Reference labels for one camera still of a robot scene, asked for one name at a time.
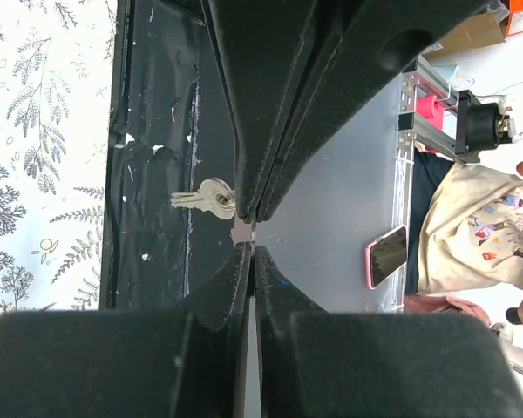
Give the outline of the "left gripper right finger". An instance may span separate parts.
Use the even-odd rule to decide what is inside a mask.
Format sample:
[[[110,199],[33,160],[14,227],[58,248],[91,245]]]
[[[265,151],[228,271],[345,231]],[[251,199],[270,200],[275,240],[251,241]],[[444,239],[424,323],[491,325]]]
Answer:
[[[265,417],[523,417],[499,343],[464,313],[329,313],[255,251]]]

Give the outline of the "silver keys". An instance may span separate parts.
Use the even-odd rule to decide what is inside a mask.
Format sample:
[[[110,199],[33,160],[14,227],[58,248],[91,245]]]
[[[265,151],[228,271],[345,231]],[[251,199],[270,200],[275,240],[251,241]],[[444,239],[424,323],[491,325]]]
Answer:
[[[219,178],[203,180],[196,192],[174,192],[170,204],[174,208],[210,212],[223,220],[231,220],[236,212],[235,191]]]

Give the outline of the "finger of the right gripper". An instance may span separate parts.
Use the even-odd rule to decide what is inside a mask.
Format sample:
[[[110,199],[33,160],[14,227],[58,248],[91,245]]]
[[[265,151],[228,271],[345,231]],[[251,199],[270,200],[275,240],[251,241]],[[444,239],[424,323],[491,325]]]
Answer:
[[[204,1],[235,140],[236,214],[268,220],[309,158],[298,133],[353,19],[351,1]]]
[[[310,158],[482,1],[344,1],[300,89],[256,217],[269,220]]]

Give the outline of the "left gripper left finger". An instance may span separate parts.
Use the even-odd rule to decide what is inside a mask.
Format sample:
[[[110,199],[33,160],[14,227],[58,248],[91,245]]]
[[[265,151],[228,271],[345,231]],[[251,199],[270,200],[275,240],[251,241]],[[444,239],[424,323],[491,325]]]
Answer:
[[[251,247],[169,308],[0,315],[0,417],[239,417]]]

